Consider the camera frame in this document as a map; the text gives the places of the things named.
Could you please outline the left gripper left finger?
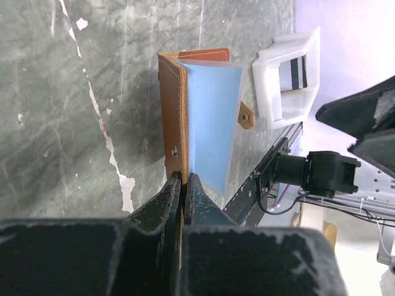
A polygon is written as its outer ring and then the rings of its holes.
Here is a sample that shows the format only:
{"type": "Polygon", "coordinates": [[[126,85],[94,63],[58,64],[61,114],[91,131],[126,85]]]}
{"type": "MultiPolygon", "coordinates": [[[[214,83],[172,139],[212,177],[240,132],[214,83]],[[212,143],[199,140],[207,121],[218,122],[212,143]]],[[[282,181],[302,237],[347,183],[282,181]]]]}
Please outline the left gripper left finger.
{"type": "Polygon", "coordinates": [[[180,261],[181,173],[130,215],[131,272],[135,295],[173,295],[180,261]]]}

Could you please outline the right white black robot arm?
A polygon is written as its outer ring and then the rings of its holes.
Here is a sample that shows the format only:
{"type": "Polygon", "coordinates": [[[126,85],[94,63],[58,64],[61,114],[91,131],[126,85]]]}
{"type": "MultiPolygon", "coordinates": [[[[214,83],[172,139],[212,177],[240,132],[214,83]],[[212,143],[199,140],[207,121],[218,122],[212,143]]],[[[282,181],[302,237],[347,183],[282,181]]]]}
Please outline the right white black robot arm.
{"type": "Polygon", "coordinates": [[[394,176],[394,78],[321,106],[315,118],[356,138],[348,148],[353,157],[333,151],[309,152],[306,157],[278,154],[275,182],[332,198],[336,192],[357,192],[354,178],[362,160],[394,176]]]}

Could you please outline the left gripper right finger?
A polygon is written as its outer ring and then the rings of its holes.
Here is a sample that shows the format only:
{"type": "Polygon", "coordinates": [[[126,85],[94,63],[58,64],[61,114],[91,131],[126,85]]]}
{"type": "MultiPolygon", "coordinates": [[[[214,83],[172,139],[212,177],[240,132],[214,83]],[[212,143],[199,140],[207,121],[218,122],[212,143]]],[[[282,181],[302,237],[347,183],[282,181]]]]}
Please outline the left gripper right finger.
{"type": "Polygon", "coordinates": [[[246,295],[247,243],[234,224],[190,174],[182,233],[181,295],[246,295]]]}

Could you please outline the brown leather card holder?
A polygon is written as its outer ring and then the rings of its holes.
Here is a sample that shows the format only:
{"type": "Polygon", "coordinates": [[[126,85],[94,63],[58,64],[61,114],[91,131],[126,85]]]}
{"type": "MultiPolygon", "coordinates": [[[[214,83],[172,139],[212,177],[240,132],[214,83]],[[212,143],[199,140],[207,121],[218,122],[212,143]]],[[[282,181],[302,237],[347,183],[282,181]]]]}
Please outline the brown leather card holder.
{"type": "Polygon", "coordinates": [[[244,64],[221,47],[160,53],[158,67],[166,173],[183,183],[195,173],[225,195],[236,126],[254,126],[241,100],[244,64]]]}

